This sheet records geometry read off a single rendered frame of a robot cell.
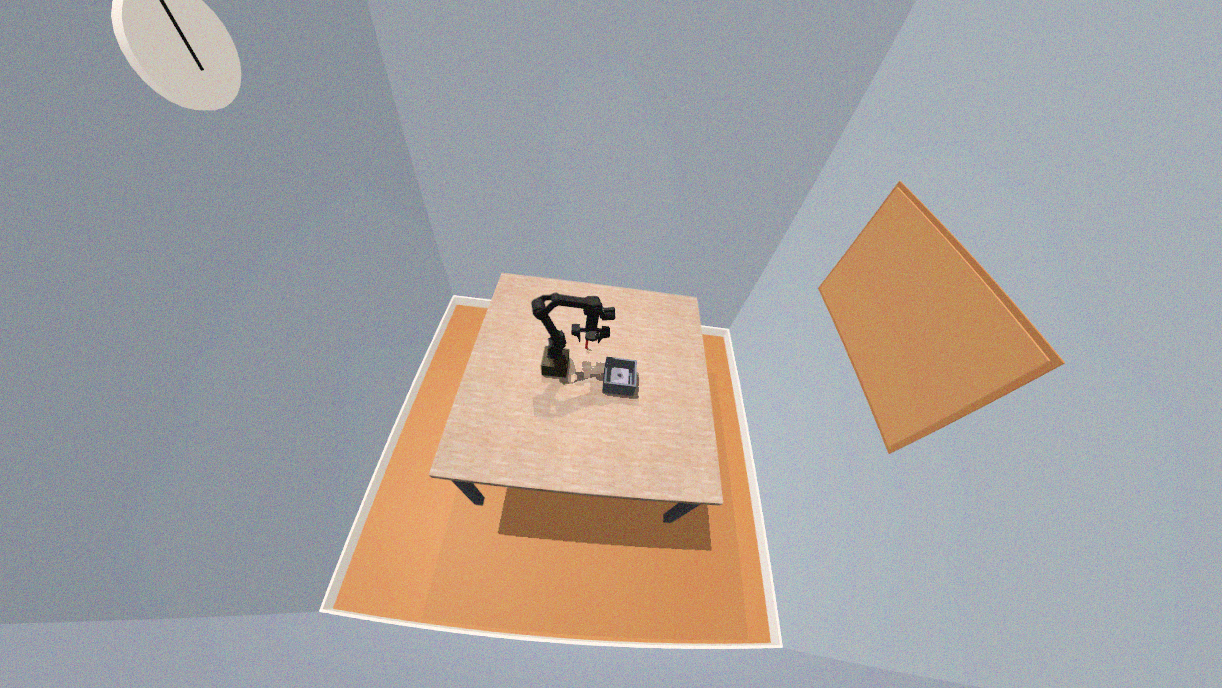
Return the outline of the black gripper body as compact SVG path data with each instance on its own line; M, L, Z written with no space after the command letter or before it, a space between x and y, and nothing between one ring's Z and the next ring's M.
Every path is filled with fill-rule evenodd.
M587 321L587 325L590 325L591 328L595 328L595 326L598 326L598 323L591 324L591 323ZM578 336L579 332L587 332L587 325L585 325L585 328L580 328L580 324L572 324L571 335ZM610 337L610 328L609 326L598 328L598 332L602 334L602 339L609 339Z

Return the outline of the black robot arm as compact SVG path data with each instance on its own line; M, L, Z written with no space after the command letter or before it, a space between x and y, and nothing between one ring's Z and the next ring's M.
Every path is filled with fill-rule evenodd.
M551 299L551 302L545 307L544 301ZM533 315L538 320L543 321L544 328L546 328L551 337L547 339L547 356L546 358L558 360L562 354L562 349L566 346L565 332L555 328L554 321L547 315L557 306L580 308L587 315L587 321L595 324L600 319L615 320L615 307L602 308L602 303L598 296L577 297L569 295L558 295L554 292L551 295L543 295L532 299ZM600 339L600 332L598 332L598 326L591 328L587 325L587 341L598 341Z

